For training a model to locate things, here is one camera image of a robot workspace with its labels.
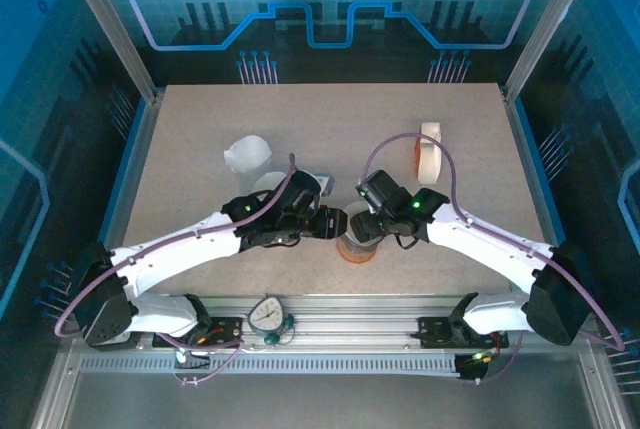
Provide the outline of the teal alarm clock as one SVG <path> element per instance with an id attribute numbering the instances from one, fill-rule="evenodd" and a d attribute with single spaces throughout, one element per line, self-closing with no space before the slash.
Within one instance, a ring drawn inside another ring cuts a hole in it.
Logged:
<path id="1" fill-rule="evenodd" d="M 267 346 L 276 346 L 284 344 L 283 337 L 294 329 L 295 319 L 279 297 L 267 295 L 251 309 L 247 323 Z"/>

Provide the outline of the aluminium mounting rail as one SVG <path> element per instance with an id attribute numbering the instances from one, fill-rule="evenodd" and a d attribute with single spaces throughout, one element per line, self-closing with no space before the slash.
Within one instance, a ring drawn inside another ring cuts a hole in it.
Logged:
<path id="1" fill-rule="evenodd" d="M 294 316 L 284 342 L 268 346 L 243 324 L 247 353 L 382 354 L 416 353 L 421 344 L 410 335 L 417 319 L 447 316 L 460 295 L 305 295 L 282 296 Z"/>

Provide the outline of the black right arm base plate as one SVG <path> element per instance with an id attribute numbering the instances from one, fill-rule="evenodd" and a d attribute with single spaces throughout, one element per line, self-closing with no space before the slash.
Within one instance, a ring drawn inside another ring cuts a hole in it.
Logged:
<path id="1" fill-rule="evenodd" d="M 417 331 L 410 337 L 418 340 L 422 349 L 497 349 L 510 346 L 506 334 L 482 335 L 466 322 L 448 317 L 418 318 Z"/>

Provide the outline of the white coffee filter pack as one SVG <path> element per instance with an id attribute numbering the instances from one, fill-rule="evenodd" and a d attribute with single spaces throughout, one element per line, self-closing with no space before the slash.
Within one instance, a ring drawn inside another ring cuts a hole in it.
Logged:
<path id="1" fill-rule="evenodd" d="M 432 185 L 437 182 L 441 171 L 442 151 L 432 142 L 432 139 L 441 141 L 441 125 L 437 122 L 424 122 L 420 133 L 429 136 L 429 139 L 416 140 L 416 176 L 421 185 Z"/>

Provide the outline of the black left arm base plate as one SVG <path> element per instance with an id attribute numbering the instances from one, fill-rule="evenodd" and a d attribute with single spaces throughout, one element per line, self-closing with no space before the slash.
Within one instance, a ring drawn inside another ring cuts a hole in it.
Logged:
<path id="1" fill-rule="evenodd" d="M 199 347 L 237 342 L 243 335 L 241 317 L 213 317 L 195 339 Z"/>

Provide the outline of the aluminium frame post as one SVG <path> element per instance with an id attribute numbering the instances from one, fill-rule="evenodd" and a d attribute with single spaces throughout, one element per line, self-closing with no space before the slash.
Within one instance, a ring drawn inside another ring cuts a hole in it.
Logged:
<path id="1" fill-rule="evenodd" d="M 514 104 L 574 0 L 549 0 L 504 86 L 504 100 Z"/>
<path id="2" fill-rule="evenodd" d="M 85 0 L 141 97 L 153 104 L 158 90 L 111 0 Z"/>

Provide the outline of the aluminium frame side rail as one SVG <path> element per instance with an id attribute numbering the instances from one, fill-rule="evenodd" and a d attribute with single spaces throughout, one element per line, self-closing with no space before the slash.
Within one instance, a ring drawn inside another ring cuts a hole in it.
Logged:
<path id="1" fill-rule="evenodd" d="M 142 100 L 133 119 L 97 236 L 107 249 L 123 245 L 164 94 L 160 88 L 154 102 Z"/>
<path id="2" fill-rule="evenodd" d="M 578 246 L 567 241 L 522 104 L 506 102 L 504 107 L 514 147 L 499 163 L 504 177 L 499 201 L 505 207 L 496 219 L 510 231 L 558 248 L 558 264 L 588 290 L 585 257 Z"/>

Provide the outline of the orange coffee dripper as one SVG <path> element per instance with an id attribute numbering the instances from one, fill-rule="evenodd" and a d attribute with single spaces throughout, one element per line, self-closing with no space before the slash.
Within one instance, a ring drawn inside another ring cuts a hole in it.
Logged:
<path id="1" fill-rule="evenodd" d="M 377 252 L 377 244 L 362 245 L 352 241 L 347 235 L 341 236 L 336 241 L 336 248 L 341 258 L 351 264 L 364 264 Z"/>

